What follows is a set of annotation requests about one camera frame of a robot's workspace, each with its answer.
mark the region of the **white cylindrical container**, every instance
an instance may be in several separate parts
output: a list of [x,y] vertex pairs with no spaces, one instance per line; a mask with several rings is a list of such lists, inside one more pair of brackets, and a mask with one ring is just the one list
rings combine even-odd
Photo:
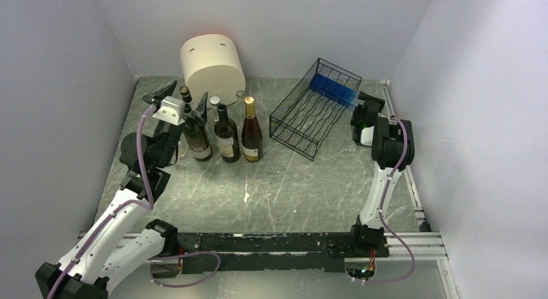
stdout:
[[246,89],[236,45],[228,37],[196,36],[183,45],[180,55],[193,103],[209,92],[209,97],[217,96],[228,105],[236,101],[236,91]]

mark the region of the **wire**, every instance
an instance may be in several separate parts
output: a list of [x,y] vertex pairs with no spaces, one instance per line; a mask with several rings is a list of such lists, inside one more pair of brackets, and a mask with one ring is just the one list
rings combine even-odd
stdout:
[[392,171],[390,171],[390,174],[388,175],[388,182],[385,184],[385,187],[383,189],[383,195],[381,196],[381,204],[379,206],[379,219],[381,220],[381,223],[383,224],[385,229],[388,230],[388,232],[390,232],[394,236],[394,238],[396,238],[398,241],[400,241],[400,243],[403,245],[403,247],[405,247],[405,249],[409,253],[409,256],[411,257],[411,269],[406,274],[400,276],[399,278],[395,278],[393,280],[387,280],[387,281],[364,281],[364,280],[362,280],[362,283],[365,283],[365,284],[391,284],[391,283],[401,282],[401,281],[405,280],[406,278],[408,278],[409,276],[411,276],[411,274],[413,274],[413,272],[415,272],[415,266],[416,266],[416,264],[415,264],[415,255],[413,255],[413,252],[411,251],[411,248],[409,248],[409,245],[407,245],[407,243],[405,243],[403,241],[403,239],[399,235],[397,235],[397,233],[395,233],[386,224],[386,221],[383,217],[383,207],[385,205],[386,195],[388,194],[388,188],[390,186],[390,183],[392,182],[392,177],[394,177],[394,173],[398,170],[399,166],[401,165],[401,163],[405,159],[405,156],[407,155],[407,130],[405,129],[405,126],[403,125],[403,122],[399,118],[392,117],[392,118],[390,118],[390,120],[392,122],[396,122],[401,127],[401,133],[403,135],[403,152],[401,153],[401,156],[400,156],[399,160],[397,161],[396,165],[394,166],[394,168],[392,169]]
[[185,288],[185,287],[190,287],[190,286],[194,286],[194,285],[198,285],[200,283],[203,283],[207,280],[209,280],[210,278],[212,278],[218,271],[219,271],[219,268],[221,266],[221,257],[219,256],[219,254],[215,253],[215,252],[210,252],[210,251],[200,251],[200,252],[194,252],[194,253],[189,253],[189,254],[184,254],[184,255],[177,255],[177,256],[168,256],[168,257],[154,257],[154,258],[151,258],[151,260],[169,260],[169,259],[181,259],[181,258],[186,258],[186,257],[192,257],[192,256],[198,256],[198,255],[203,255],[203,254],[208,254],[208,255],[212,255],[212,256],[215,256],[215,258],[217,258],[217,266],[215,267],[215,270],[213,270],[212,273],[210,273],[208,276],[206,276],[205,278],[201,279],[201,280],[197,280],[195,282],[192,282],[192,283],[189,283],[189,284],[183,284],[183,285],[171,285],[171,284],[164,284],[164,283],[161,283],[159,282],[157,279],[154,278],[154,274],[153,274],[153,267],[152,267],[152,264],[151,264],[151,267],[149,269],[149,272],[151,274],[151,282],[158,285],[158,286],[161,286],[161,287],[167,287],[167,288]]
[[84,253],[91,246],[91,244],[97,238],[99,233],[105,228],[108,222],[111,221],[121,210],[123,210],[126,206],[132,203],[137,204],[148,211],[151,211],[154,208],[154,197],[152,195],[152,189],[151,189],[149,178],[146,172],[145,161],[143,158],[143,147],[141,145],[141,138],[143,135],[143,126],[145,125],[145,121],[155,110],[156,110],[155,105],[149,106],[149,108],[147,108],[147,110],[144,112],[143,116],[141,116],[141,120],[139,121],[139,125],[137,126],[137,142],[136,142],[137,143],[137,160],[139,162],[139,169],[141,170],[141,177],[143,178],[143,183],[145,184],[145,190],[147,191],[147,199],[149,200],[149,204],[146,205],[137,200],[128,200],[120,204],[117,208],[115,208],[112,211],[114,214],[108,214],[107,217],[104,220],[102,220],[99,223],[99,225],[93,230],[93,232],[91,232],[90,236],[82,244],[82,248],[78,251],[78,253],[76,253],[76,255],[74,255],[73,260],[71,260],[68,263],[68,265],[65,267],[65,270],[61,272],[61,274],[59,275],[59,277],[53,284],[52,288],[50,289],[47,299],[53,299],[55,292],[57,291],[57,288],[59,288],[61,281],[65,278],[67,273],[70,272],[70,270],[72,270],[72,268],[76,265],[76,262],[80,260],[82,255],[84,255]]

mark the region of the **white label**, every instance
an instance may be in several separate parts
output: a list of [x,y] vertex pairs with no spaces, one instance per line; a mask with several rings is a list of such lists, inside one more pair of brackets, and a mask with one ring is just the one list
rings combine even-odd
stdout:
[[258,149],[247,149],[245,146],[244,148],[244,157],[246,157],[247,160],[256,161],[258,160]]
[[233,138],[228,138],[228,139],[223,139],[223,138],[219,138],[218,136],[215,136],[217,138],[217,144],[219,144],[219,146],[223,145],[223,146],[232,146],[234,145],[234,139]]
[[232,148],[232,145],[219,145],[219,153],[224,157],[234,157],[234,149]]
[[194,158],[204,159],[205,157],[208,157],[211,153],[211,146],[208,146],[206,149],[202,150],[201,152],[197,152],[195,150],[190,150],[192,153],[192,156]]

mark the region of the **wire rack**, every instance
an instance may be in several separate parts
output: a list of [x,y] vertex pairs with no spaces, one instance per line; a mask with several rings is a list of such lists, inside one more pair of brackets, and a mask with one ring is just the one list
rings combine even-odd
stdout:
[[318,58],[270,114],[270,137],[313,161],[360,83],[361,77]]

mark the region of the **white wall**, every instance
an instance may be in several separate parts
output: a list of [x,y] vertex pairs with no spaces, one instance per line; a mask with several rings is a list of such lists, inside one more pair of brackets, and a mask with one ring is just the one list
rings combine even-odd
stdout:
[[318,57],[388,79],[431,0],[97,0],[138,75],[182,74],[179,50],[229,36],[247,76],[302,77]]
[[88,227],[135,79],[94,0],[0,0],[0,298]]
[[548,0],[433,0],[392,77],[462,298],[548,292]]

